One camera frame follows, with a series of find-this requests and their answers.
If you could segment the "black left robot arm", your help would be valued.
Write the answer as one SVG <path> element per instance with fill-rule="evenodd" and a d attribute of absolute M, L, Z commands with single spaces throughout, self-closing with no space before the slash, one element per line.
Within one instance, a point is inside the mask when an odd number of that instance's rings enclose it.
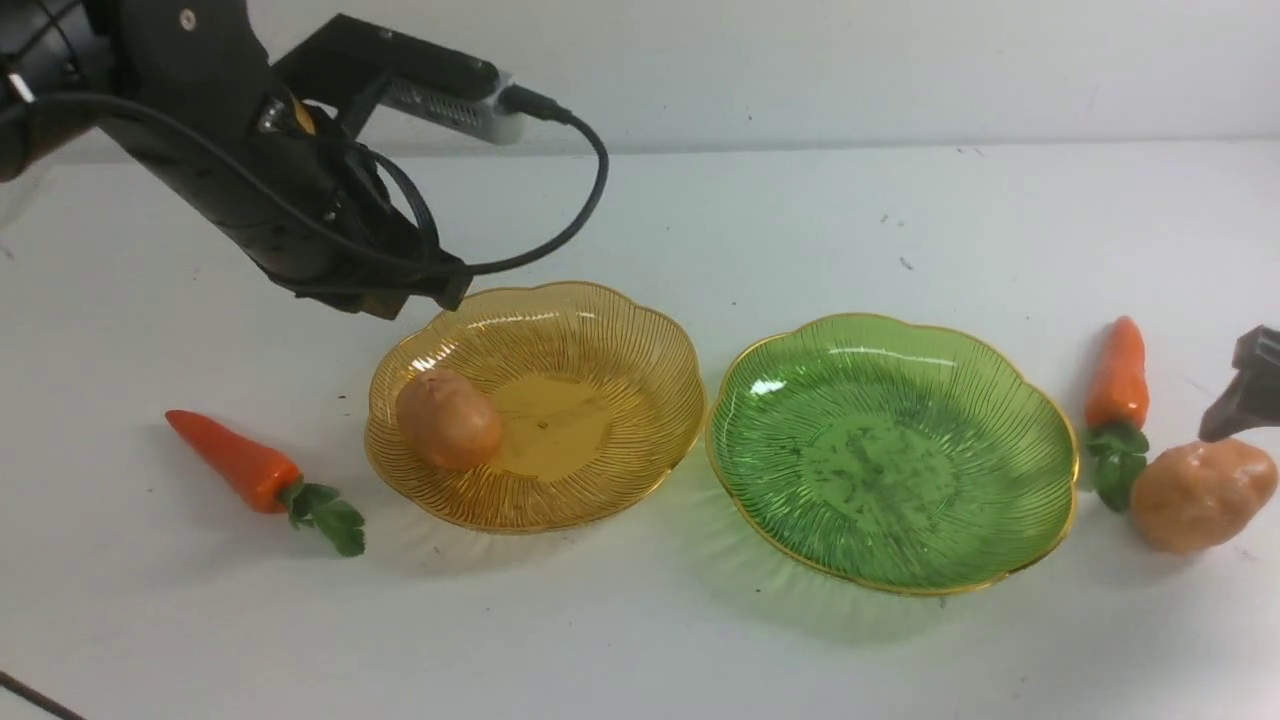
<path fill-rule="evenodd" d="M 271 60 L 243 1 L 5 1 L 4 182 L 100 129 L 301 299 L 392 320 L 474 281 L 428 211 L 402 213 L 357 141 L 408 81 L 497 87 L 462 53 L 335 15 Z"/>

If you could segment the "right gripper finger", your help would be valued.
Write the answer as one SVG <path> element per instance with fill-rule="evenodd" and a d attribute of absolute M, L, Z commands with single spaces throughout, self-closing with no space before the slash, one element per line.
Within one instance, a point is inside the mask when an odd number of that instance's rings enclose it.
<path fill-rule="evenodd" d="M 1201 418 L 1198 439 L 1203 442 L 1279 427 L 1279 329 L 1257 325 L 1240 336 L 1231 368 L 1231 382 Z"/>

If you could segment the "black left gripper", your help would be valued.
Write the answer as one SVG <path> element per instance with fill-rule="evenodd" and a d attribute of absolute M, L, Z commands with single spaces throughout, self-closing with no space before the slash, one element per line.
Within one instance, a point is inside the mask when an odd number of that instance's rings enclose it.
<path fill-rule="evenodd" d="M 150 169 L 298 299 L 393 320 L 413 297 L 454 310 L 474 282 L 430 213 L 392 202 L 384 158 L 284 90 L 155 111 Z"/>

